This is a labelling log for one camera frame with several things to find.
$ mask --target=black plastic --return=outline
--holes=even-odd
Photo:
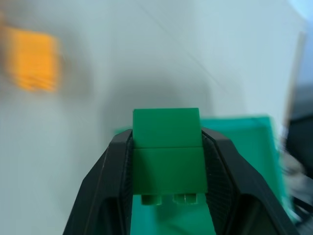
[[[217,235],[298,235],[264,178],[230,139],[202,129],[207,204]]]
[[[63,235],[129,235],[132,130],[116,135],[84,178]]]

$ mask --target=blurry orange object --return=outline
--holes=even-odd
[[[7,70],[26,90],[55,91],[58,78],[57,41],[37,32],[7,28]]]

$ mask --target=green plastic container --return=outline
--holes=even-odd
[[[286,208],[290,201],[283,185],[268,117],[203,119],[201,124],[229,137]],[[143,206],[140,200],[140,196],[134,196],[131,235],[215,234],[204,195],[199,195],[197,205],[175,204],[172,195],[164,196],[162,205],[154,207]]]

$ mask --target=lego stud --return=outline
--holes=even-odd
[[[195,193],[174,194],[173,201],[177,204],[196,204],[197,195]]]
[[[162,196],[142,195],[141,203],[146,206],[158,206],[162,204]]]

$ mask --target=teal bin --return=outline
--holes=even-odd
[[[268,117],[203,119],[201,124],[230,138],[239,153],[262,174],[286,208],[289,199],[283,185]],[[198,195],[196,205],[178,205],[172,199],[173,196],[168,195],[163,197],[160,206],[143,206],[140,196],[134,196],[131,235],[215,234],[204,195]]]

